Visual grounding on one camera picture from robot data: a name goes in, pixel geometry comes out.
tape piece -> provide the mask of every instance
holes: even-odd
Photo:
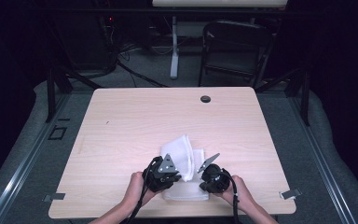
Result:
[[[295,199],[297,196],[300,196],[302,194],[300,189],[291,189],[286,192],[279,192],[281,198],[283,199]]]
[[[64,193],[53,193],[51,195],[45,195],[45,197],[43,198],[43,202],[45,203],[52,203],[53,200],[63,200],[63,198],[65,197]]]

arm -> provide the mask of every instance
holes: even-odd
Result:
[[[237,175],[232,176],[235,184],[237,186],[238,192],[238,208],[246,213],[255,223],[257,224],[266,224],[266,223],[278,223],[273,219],[267,211],[257,204],[255,199],[252,197],[251,193],[249,192],[248,188],[245,185],[245,182],[242,178]],[[229,204],[232,205],[232,200],[234,197],[234,192],[232,191],[232,186],[225,190],[221,194],[216,194],[217,196],[226,200]]]
[[[123,200],[118,203],[115,207],[110,209],[103,216],[93,220],[92,224],[118,224],[125,218],[127,218],[135,208],[136,204],[141,197],[142,186],[144,179],[142,178],[142,172],[133,173],[131,175],[130,184],[127,187],[126,194]],[[142,206],[147,204],[157,193],[148,190],[142,201]]]

wooden tabletop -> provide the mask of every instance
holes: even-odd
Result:
[[[203,103],[201,96],[211,98]],[[193,148],[241,176],[270,214],[296,211],[260,105],[251,88],[98,89],[80,127],[54,200],[52,218],[99,217],[119,203],[131,174],[143,171],[160,147],[187,134]],[[161,194],[137,217],[232,216],[213,195],[208,201],[166,201]]]
[[[154,7],[285,7],[287,0],[153,0]]]

chair backrest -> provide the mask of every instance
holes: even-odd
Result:
[[[203,37],[206,42],[214,39],[266,48],[271,43],[272,33],[267,28],[257,24],[212,21],[205,25]]]

person's left hand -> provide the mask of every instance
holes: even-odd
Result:
[[[143,185],[144,185],[144,179],[142,178],[142,172],[133,173],[131,175],[130,184],[127,187],[127,191],[126,194],[124,195],[122,202],[130,206],[135,206],[138,203],[139,199],[141,198]],[[150,189],[148,189],[142,200],[142,206],[147,204],[158,193],[159,192],[153,192]]]

